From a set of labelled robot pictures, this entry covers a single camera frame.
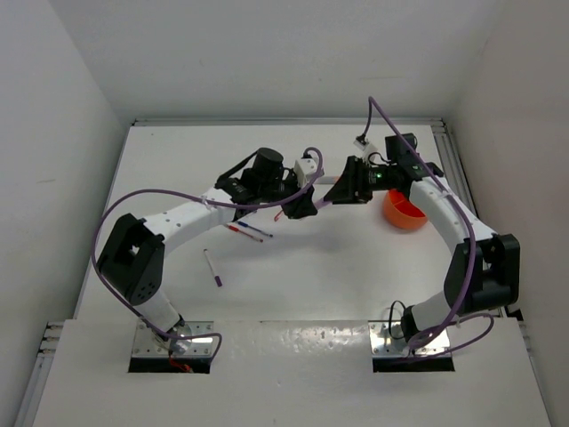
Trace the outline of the grey orange marker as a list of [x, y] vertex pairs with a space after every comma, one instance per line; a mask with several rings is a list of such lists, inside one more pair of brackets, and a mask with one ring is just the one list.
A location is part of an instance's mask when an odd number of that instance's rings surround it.
[[323, 185], [332, 185], [340, 179], [339, 176], [324, 176], [319, 182]]

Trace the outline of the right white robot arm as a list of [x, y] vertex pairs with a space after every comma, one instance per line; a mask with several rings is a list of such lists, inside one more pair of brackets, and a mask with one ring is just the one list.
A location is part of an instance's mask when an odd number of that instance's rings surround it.
[[519, 297], [519, 241], [500, 235], [481, 222], [451, 191], [443, 171], [424, 162], [411, 133], [386, 138], [387, 160], [373, 162], [375, 147], [363, 136], [324, 200], [333, 205], [364, 204], [373, 192], [395, 190], [416, 206], [442, 237], [452, 255], [443, 289], [428, 300], [405, 308], [401, 330], [413, 347], [428, 334], [459, 318], [506, 307]]

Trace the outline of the lilac marker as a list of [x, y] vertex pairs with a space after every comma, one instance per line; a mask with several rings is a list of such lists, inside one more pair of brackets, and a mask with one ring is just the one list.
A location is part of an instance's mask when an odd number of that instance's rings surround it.
[[326, 201], [323, 198], [319, 199], [316, 201], [316, 203], [314, 204], [316, 210], [319, 212], [321, 209], [329, 206], [331, 204], [330, 201]]

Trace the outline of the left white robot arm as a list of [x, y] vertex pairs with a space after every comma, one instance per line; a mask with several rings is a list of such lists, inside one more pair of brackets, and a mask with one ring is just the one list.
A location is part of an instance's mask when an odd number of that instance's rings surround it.
[[168, 254], [208, 230], [278, 206], [293, 219], [317, 214], [313, 185], [324, 170], [319, 149], [305, 149], [292, 168], [283, 156], [260, 148], [222, 173], [203, 195], [142, 218], [119, 217], [93, 267], [102, 284], [162, 341], [186, 341], [181, 314], [162, 290]]

